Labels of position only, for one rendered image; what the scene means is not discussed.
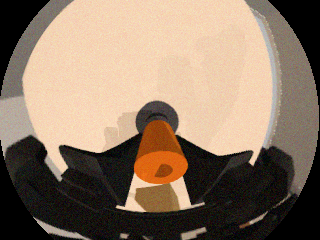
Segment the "orange knob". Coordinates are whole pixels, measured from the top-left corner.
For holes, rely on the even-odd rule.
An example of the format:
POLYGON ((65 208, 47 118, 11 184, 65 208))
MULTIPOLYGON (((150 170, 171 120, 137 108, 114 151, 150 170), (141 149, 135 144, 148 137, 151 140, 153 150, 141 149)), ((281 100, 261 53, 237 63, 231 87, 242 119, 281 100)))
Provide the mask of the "orange knob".
POLYGON ((171 125, 152 121, 145 127, 133 169, 145 183, 173 183, 187 171, 183 153, 171 125))

